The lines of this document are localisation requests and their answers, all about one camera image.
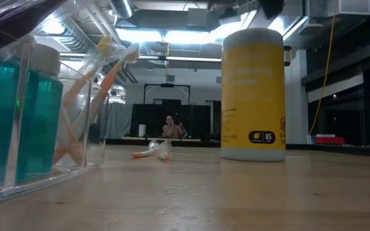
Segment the table surface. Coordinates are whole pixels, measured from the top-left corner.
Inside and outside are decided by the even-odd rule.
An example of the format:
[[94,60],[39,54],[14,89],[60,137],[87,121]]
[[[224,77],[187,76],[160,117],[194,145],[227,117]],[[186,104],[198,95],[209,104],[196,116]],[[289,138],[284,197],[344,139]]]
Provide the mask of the table surface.
[[370,230],[370,157],[288,151],[285,162],[225,160],[214,148],[174,148],[172,161],[105,163],[0,203],[0,230]]
[[[144,137],[122,137],[122,139],[125,139],[125,140],[145,140]],[[154,140],[154,139],[158,140],[158,141],[167,141],[169,139],[170,141],[200,142],[200,139],[188,139],[188,138],[178,139],[178,138],[153,138],[153,137],[148,137],[149,141]]]

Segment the logo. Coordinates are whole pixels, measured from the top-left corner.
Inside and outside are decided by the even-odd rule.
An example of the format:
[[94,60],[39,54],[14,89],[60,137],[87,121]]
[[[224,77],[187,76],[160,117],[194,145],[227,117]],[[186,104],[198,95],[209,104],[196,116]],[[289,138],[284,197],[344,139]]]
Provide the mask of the logo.
[[280,125],[281,125],[282,132],[284,132],[285,131],[285,117],[281,118]]
[[249,141],[253,144],[273,144],[275,133],[271,131],[252,131],[249,133]]

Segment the white bottle cap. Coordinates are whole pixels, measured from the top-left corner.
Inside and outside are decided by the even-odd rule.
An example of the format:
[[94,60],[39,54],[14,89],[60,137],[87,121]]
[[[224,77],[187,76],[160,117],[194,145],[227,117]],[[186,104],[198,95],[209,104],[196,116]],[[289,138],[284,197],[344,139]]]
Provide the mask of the white bottle cap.
[[30,69],[58,76],[60,69],[59,52],[42,44],[32,45]]

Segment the yellow cable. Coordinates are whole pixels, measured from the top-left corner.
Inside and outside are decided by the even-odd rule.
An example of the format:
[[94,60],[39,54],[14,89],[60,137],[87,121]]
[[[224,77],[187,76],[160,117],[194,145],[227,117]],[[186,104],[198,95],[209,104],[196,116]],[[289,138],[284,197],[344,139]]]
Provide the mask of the yellow cable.
[[291,120],[290,120],[290,126],[291,128],[294,127],[294,105],[293,105],[293,102],[294,102],[294,89],[292,87],[292,49],[290,50],[290,100],[291,100]]
[[338,11],[338,0],[336,0],[336,1],[335,1],[335,13],[333,14],[333,18],[332,18],[331,37],[330,37],[330,41],[329,41],[328,58],[327,58],[327,61],[326,61],[326,69],[325,69],[325,79],[324,79],[324,84],[322,85],[322,92],[321,92],[321,96],[320,96],[320,98],[319,98],[318,107],[317,107],[317,109],[316,109],[316,114],[315,114],[315,117],[314,117],[314,119],[313,119],[312,127],[311,127],[311,129],[309,130],[309,135],[313,132],[313,129],[315,128],[316,120],[317,120],[317,118],[318,118],[319,109],[320,109],[320,107],[321,107],[321,102],[322,102],[322,98],[323,98],[324,91],[325,91],[326,79],[328,78],[329,61],[330,61],[330,58],[331,58],[332,41],[333,41],[333,29],[334,29],[334,27],[335,27],[335,16],[336,16],[336,12],[337,12],[337,11]]

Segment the ceiling light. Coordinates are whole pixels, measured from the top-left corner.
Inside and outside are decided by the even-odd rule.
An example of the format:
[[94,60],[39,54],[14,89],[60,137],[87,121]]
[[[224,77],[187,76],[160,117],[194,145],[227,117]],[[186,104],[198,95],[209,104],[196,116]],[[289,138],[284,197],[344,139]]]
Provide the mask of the ceiling light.
[[252,20],[254,20],[254,17],[256,15],[256,10],[253,10],[249,13],[241,15],[241,19],[244,17],[244,20],[242,20],[241,30],[247,29],[249,25],[251,24]]
[[159,60],[159,57],[153,56],[153,55],[140,55],[138,59],[139,60]]
[[153,56],[141,55],[138,60],[168,60],[168,61],[191,61],[191,62],[221,62],[220,58],[196,58],[196,57],[179,57],[179,56]]
[[283,26],[283,21],[280,17],[276,17],[274,21],[268,26],[268,29],[274,30],[279,32],[281,35],[283,35],[284,32],[284,26]]
[[165,42],[173,44],[207,44],[214,41],[209,32],[168,31],[165,36]]
[[51,14],[45,20],[42,30],[48,34],[59,35],[65,31],[65,27],[62,25],[59,19]]
[[122,103],[125,104],[125,100],[121,98],[109,98],[109,103]]
[[121,85],[115,85],[114,89],[116,90],[123,90],[124,88]]
[[308,16],[303,17],[293,28],[291,28],[286,34],[283,35],[283,40],[286,40],[289,36],[291,36],[298,28],[300,28],[306,21],[308,20]]
[[105,76],[102,73],[98,73],[98,75],[99,75],[99,78],[96,84],[101,85],[103,79],[105,79]]
[[125,30],[116,29],[121,40],[129,42],[160,42],[162,36],[155,30]]
[[167,56],[166,59],[169,61],[221,62],[220,58],[194,58],[194,57]]
[[85,53],[72,53],[72,52],[60,52],[59,55],[61,57],[68,57],[68,58],[83,58],[85,57]]
[[248,13],[244,13],[241,15],[241,21],[240,22],[231,22],[224,25],[221,25],[217,27],[217,29],[211,31],[211,36],[218,39],[224,39],[228,37],[230,34],[235,33],[241,29],[246,29],[251,21],[249,21],[248,26],[244,24],[245,21],[247,21]]
[[240,21],[241,21],[241,16],[232,7],[225,9],[222,15],[219,16],[219,23],[221,25],[227,24],[230,22],[240,22]]

